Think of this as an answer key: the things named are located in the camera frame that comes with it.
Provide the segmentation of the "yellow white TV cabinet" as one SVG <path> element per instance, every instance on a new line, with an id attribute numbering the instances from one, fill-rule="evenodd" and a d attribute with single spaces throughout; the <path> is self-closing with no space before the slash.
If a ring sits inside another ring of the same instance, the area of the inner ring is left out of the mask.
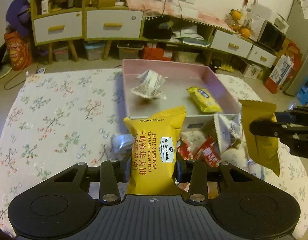
<path id="1" fill-rule="evenodd" d="M 129 10 L 125 0 L 30 0 L 31 22 L 36 45 L 52 46 L 66 41 L 105 41 L 109 51 L 114 40 L 150 41 L 233 54 L 265 67 L 272 67 L 278 52 L 238 33 L 171 16 L 145 17 Z"/>

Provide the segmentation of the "clear plastic storage bin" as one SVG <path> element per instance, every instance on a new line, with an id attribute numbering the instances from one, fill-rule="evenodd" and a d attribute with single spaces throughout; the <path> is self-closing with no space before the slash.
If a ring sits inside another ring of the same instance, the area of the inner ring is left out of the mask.
<path id="1" fill-rule="evenodd" d="M 106 43 L 103 41 L 99 42 L 83 42 L 83 46 L 86 52 L 88 61 L 100 60 L 104 55 Z"/>

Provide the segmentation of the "black microwave oven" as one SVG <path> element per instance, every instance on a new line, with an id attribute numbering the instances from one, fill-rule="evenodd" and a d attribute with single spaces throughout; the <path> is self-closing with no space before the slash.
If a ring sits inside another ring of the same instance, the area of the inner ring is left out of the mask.
<path id="1" fill-rule="evenodd" d="M 268 49 L 279 52 L 285 41 L 285 34 L 271 22 L 264 21 L 257 42 Z"/>

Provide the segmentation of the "oranges in bag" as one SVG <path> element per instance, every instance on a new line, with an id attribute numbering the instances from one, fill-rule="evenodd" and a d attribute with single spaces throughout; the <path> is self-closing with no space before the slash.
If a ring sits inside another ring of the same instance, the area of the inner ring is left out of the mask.
<path id="1" fill-rule="evenodd" d="M 245 9 L 232 9 L 225 18 L 225 23 L 234 32 L 238 33 L 244 38 L 251 36 L 251 17 L 249 12 Z"/>

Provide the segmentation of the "orange cartoon bag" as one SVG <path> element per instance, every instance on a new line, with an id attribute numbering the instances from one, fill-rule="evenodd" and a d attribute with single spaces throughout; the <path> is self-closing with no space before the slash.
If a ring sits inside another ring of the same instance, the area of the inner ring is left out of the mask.
<path id="1" fill-rule="evenodd" d="M 14 71 L 24 70 L 33 64 L 30 37 L 22 37 L 17 31 L 4 34 L 6 49 Z"/>

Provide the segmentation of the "pink silver storage box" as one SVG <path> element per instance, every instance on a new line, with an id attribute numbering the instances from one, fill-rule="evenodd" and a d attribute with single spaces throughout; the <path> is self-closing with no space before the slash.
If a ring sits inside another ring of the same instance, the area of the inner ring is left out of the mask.
<path id="1" fill-rule="evenodd" d="M 145 100 L 132 93 L 132 88 L 140 84 L 137 77 L 147 70 L 153 70 L 165 78 L 165 83 L 162 85 L 162 90 L 166 94 L 165 100 Z M 207 66 L 171 61 L 124 59 L 122 72 L 126 116 L 131 119 L 148 118 L 160 111 L 183 105 L 187 115 L 182 131 L 212 127 L 213 115 L 201 113 L 187 92 L 189 87 L 209 90 L 222 108 L 223 114 L 230 120 L 241 112 L 239 104 Z"/>

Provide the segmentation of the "yellow waffle sandwich packet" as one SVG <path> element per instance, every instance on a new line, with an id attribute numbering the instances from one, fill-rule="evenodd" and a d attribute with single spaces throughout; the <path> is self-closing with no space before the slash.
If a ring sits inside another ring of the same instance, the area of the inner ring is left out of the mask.
<path id="1" fill-rule="evenodd" d="M 179 193 L 173 174 L 176 144 L 185 116 L 185 107 L 178 106 L 145 119 L 124 119 L 134 137 L 127 194 L 162 196 Z"/>

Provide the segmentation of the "white walnut snack packet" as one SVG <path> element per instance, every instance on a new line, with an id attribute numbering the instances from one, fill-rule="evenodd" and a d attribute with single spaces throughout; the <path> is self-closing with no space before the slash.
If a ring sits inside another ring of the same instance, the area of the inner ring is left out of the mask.
<path id="1" fill-rule="evenodd" d="M 232 146 L 237 146 L 242 139 L 241 114 L 229 116 L 213 114 L 217 144 L 221 154 Z"/>

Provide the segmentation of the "red shoe box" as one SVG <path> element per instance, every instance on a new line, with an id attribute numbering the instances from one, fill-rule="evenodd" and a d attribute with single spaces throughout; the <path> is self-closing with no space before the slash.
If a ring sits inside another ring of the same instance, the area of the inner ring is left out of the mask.
<path id="1" fill-rule="evenodd" d="M 171 61 L 173 52 L 162 47 L 155 47 L 153 44 L 145 45 L 139 53 L 143 60 Z"/>

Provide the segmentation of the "white printed snack packet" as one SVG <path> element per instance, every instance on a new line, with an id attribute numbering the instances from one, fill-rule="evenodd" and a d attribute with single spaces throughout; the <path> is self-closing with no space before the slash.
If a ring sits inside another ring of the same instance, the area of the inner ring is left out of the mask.
<path id="1" fill-rule="evenodd" d="M 134 95 L 147 100 L 167 99 L 162 90 L 162 85 L 165 83 L 165 78 L 163 76 L 149 69 L 138 75 L 137 79 L 140 80 L 140 84 L 131 89 Z"/>

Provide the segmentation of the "small yellow biscuit packet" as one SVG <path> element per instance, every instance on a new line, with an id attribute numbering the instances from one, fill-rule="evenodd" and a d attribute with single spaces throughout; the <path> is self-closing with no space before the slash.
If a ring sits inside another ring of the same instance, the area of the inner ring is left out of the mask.
<path id="1" fill-rule="evenodd" d="M 189 87 L 187 92 L 202 113 L 222 113 L 222 108 L 211 96 L 209 90 L 201 87 Z"/>

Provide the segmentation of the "pink cloth runner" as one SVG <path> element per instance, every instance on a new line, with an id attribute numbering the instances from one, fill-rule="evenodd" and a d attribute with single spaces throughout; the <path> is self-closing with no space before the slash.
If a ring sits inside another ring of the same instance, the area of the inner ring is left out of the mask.
<path id="1" fill-rule="evenodd" d="M 210 13 L 199 10 L 190 4 L 184 2 L 178 3 L 173 0 L 157 1 L 157 0 L 125 0 L 129 10 L 142 11 L 145 17 L 151 16 L 171 16 L 185 20 L 206 23 L 207 25 L 215 26 L 231 33 L 234 31 L 228 24 L 217 17 L 212 16 Z"/>

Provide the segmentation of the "gold snack bar packet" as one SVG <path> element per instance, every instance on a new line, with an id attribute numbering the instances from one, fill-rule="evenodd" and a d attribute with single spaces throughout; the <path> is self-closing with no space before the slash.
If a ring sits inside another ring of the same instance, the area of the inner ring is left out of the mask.
<path id="1" fill-rule="evenodd" d="M 273 103 L 240 100 L 241 122 L 249 157 L 257 164 L 280 175 L 279 139 L 273 130 L 277 122 Z"/>

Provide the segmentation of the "red snack packet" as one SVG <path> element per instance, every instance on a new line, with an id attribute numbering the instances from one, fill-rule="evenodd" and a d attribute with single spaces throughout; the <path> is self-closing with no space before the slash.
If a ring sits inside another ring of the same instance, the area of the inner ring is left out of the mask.
<path id="1" fill-rule="evenodd" d="M 218 167 L 221 157 L 215 150 L 214 144 L 214 139 L 208 137 L 205 142 L 195 150 L 194 144 L 181 138 L 176 146 L 179 154 L 184 160 L 199 160 L 205 162 L 210 167 Z"/>

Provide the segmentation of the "purple plush toy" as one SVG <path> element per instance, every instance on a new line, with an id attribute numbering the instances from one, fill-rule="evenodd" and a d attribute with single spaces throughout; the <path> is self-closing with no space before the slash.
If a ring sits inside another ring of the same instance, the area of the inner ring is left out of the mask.
<path id="1" fill-rule="evenodd" d="M 27 37 L 31 32 L 31 12 L 28 0 L 14 0 L 6 12 L 6 21 L 13 31 L 22 37 Z"/>

